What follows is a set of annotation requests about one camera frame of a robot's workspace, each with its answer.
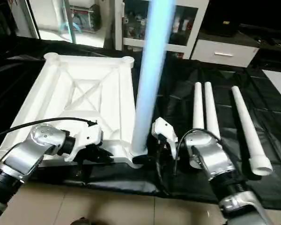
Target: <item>black cable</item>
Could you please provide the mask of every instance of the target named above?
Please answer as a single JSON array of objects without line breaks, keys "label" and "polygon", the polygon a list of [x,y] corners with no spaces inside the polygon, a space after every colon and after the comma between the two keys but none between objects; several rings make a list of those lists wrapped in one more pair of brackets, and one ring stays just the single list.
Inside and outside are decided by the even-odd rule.
[{"label": "black cable", "polygon": [[165,144],[166,144],[166,143],[164,143],[164,142],[161,142],[161,143],[160,143],[160,148],[157,150],[157,153],[156,153],[155,165],[156,165],[157,176],[158,176],[160,185],[162,186],[163,192],[164,192],[166,195],[170,195],[169,192],[167,191],[167,188],[166,188],[165,184],[164,184],[163,177],[162,177],[162,175],[161,175],[161,167],[160,167],[161,152],[162,152],[162,150],[164,149]]},{"label": "black cable", "polygon": [[46,122],[50,122],[50,121],[58,121],[58,120],[76,120],[76,121],[81,121],[81,122],[86,122],[89,127],[92,126],[92,125],[95,125],[96,123],[90,121],[90,120],[85,120],[85,119],[81,119],[81,118],[75,118],[75,117],[57,117],[57,118],[50,118],[50,119],[45,119],[45,120],[37,120],[37,121],[34,121],[34,122],[30,122],[30,123],[24,123],[22,125],[18,125],[16,127],[12,127],[10,129],[7,129],[5,131],[2,131],[0,133],[0,136],[1,135],[5,135],[5,134],[8,134],[12,131],[15,131],[15,130],[18,130],[18,129],[21,129],[21,128],[25,128],[25,127],[28,127],[28,126],[32,126],[32,125],[35,125],[35,124],[40,124],[40,123],[46,123]]},{"label": "black cable", "polygon": [[209,130],[205,130],[205,129],[201,129],[201,128],[193,128],[193,129],[190,129],[189,131],[187,131],[183,136],[182,138],[180,139],[179,143],[178,143],[178,146],[177,146],[177,154],[176,154],[176,158],[175,158],[175,164],[174,164],[174,176],[176,175],[177,173],[177,162],[178,162],[178,156],[179,156],[179,150],[180,150],[180,146],[181,146],[181,143],[182,141],[185,139],[185,137],[188,135],[188,134],[191,134],[193,133],[194,131],[202,131],[206,134],[209,134],[210,136],[212,136],[213,138],[215,138],[219,144],[223,145],[222,141],[217,137],[215,136],[212,132],[210,132]]}]

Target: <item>beige floor tile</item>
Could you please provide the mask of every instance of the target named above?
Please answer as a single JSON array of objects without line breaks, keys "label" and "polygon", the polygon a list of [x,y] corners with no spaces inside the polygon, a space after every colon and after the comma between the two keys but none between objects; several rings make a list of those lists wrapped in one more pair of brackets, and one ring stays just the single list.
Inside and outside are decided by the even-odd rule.
[{"label": "beige floor tile", "polygon": [[153,225],[154,198],[75,188],[66,194],[55,225],[81,217],[106,225]]},{"label": "beige floor tile", "polygon": [[222,225],[217,205],[174,199],[155,199],[155,225]]},{"label": "beige floor tile", "polygon": [[281,211],[267,210],[266,212],[275,225],[281,225]]},{"label": "beige floor tile", "polygon": [[30,183],[20,188],[0,225],[53,225],[67,187]]}]

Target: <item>black plastic sheet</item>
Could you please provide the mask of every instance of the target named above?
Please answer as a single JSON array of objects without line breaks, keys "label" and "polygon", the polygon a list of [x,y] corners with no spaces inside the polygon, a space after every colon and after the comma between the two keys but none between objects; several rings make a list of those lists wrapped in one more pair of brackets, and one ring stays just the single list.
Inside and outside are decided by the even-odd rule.
[{"label": "black plastic sheet", "polygon": [[[43,55],[56,52],[66,55],[122,57],[123,52],[96,49],[67,42],[17,38],[0,40],[0,131],[10,127],[34,80],[41,70]],[[133,68],[134,97],[137,95],[141,57]],[[154,120],[159,116],[173,125],[178,137],[192,126],[194,83],[210,81],[214,89],[221,137],[242,171],[247,183],[263,206],[281,210],[281,95],[261,70],[166,59],[156,102]],[[274,173],[266,177],[252,174],[249,153],[230,91],[238,86]],[[155,155],[156,141],[148,138],[150,155]],[[172,176],[172,161],[162,157],[163,177],[171,196],[166,196],[157,182],[152,163],[141,169],[126,164],[84,165],[39,168],[32,180],[53,184],[105,189],[140,195],[180,198],[216,203],[202,171],[192,169],[187,155],[181,152],[178,174]]]}]

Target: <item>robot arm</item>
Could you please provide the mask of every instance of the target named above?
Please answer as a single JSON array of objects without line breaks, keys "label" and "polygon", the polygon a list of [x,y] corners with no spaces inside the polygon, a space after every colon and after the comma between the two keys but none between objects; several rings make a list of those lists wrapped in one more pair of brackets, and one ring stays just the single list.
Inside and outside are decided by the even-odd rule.
[{"label": "robot arm", "polygon": [[49,124],[33,127],[26,140],[12,147],[0,160],[0,216],[20,186],[37,169],[44,155],[66,153],[65,161],[72,162],[80,150],[101,142],[102,131],[97,124],[84,128],[75,137]]},{"label": "robot arm", "polygon": [[[256,195],[249,190],[218,140],[204,131],[197,129],[188,134],[184,146],[190,156],[190,165],[204,171],[227,224],[272,225]],[[167,142],[176,142],[170,138],[176,137],[174,129],[162,118],[158,118],[152,126],[152,135],[157,139],[162,135]]]}]

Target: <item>white pvc pipe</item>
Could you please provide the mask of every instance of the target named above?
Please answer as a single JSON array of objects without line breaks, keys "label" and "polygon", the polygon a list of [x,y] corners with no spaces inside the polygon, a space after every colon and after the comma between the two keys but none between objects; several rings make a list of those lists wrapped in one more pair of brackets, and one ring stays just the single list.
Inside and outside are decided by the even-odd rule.
[{"label": "white pvc pipe", "polygon": [[146,142],[151,127],[156,95],[162,74],[166,45],[169,41],[175,0],[152,0],[149,4],[145,47],[136,101],[131,154],[147,154]]},{"label": "white pvc pipe", "polygon": [[205,107],[206,107],[206,122],[207,130],[212,132],[219,139],[221,138],[219,124],[217,121],[216,110],[214,105],[214,95],[212,92],[212,86],[210,82],[206,82],[205,89]]},{"label": "white pvc pipe", "polygon": [[238,115],[244,130],[245,140],[250,152],[250,165],[252,172],[256,175],[266,176],[273,172],[270,160],[266,157],[254,124],[245,106],[242,94],[237,86],[232,87],[234,100],[237,106]]},{"label": "white pvc pipe", "polygon": [[192,127],[204,129],[202,85],[200,82],[195,83]]}]

